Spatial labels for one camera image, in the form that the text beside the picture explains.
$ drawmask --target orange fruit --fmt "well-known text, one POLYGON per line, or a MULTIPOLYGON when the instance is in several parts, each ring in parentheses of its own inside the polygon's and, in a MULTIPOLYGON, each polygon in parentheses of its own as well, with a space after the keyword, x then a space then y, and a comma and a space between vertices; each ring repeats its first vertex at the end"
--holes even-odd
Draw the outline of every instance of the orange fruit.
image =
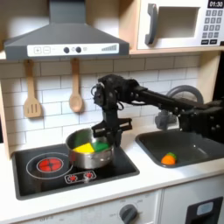
POLYGON ((171 155, 166 155, 162 158, 161 161, 162 164, 164 165, 175 165, 176 164, 176 160, 173 156, 171 155))

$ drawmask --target microwave keypad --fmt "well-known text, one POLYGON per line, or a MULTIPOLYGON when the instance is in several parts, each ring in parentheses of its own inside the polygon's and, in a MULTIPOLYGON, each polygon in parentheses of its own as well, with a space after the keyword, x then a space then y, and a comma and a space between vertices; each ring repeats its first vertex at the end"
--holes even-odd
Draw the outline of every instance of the microwave keypad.
POLYGON ((217 15, 217 10, 213 10, 213 17, 216 17, 217 15))
POLYGON ((209 26, 209 31, 213 31, 214 30, 214 25, 213 24, 211 24, 210 26, 209 26))
POLYGON ((208 33, 208 37, 211 39, 214 36, 214 34, 212 32, 208 33))
POLYGON ((202 33, 202 45, 216 45, 221 29, 223 10, 207 10, 202 33))
POLYGON ((222 10, 218 11, 218 17, 222 17, 222 10))

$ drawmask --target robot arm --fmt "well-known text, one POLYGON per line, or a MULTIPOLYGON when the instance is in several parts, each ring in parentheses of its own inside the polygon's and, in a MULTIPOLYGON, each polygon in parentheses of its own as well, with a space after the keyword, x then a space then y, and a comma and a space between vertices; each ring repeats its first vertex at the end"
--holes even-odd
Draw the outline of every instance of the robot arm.
POLYGON ((131 130, 131 119, 119 119, 118 105, 153 105, 172 112, 179 120, 179 129, 196 132, 203 137, 224 143, 224 101, 200 104, 186 99, 177 100, 141 87, 136 80, 125 80, 110 74, 98 80, 94 103, 102 108, 103 121, 92 130, 94 137, 106 137, 111 144, 120 146, 122 133, 131 130))

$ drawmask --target wooden spoon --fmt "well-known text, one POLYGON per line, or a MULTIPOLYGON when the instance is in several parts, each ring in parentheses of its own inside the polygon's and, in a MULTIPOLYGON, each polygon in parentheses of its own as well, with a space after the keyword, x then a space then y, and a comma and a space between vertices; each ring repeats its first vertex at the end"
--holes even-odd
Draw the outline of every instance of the wooden spoon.
POLYGON ((79 61, 77 59, 72 59, 71 64, 73 69, 73 93, 70 97, 69 105, 73 112, 80 112, 82 109, 83 101, 80 95, 79 61))
POLYGON ((24 62, 26 80, 28 86, 28 98, 24 103, 24 115, 26 117, 38 117, 41 116, 41 106, 39 101, 35 98, 34 84, 32 77, 33 61, 26 60, 24 62))

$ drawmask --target white countertop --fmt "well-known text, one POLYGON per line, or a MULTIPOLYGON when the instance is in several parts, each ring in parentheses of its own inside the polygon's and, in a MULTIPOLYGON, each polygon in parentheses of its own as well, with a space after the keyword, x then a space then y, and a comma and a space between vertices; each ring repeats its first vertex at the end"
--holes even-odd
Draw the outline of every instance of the white countertop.
POLYGON ((28 220, 224 173, 224 158, 175 169, 156 165, 134 141, 137 134, 154 130, 142 127, 122 135, 122 148, 140 171, 139 175, 27 200, 16 199, 11 161, 6 160, 1 145, 0 223, 28 220))

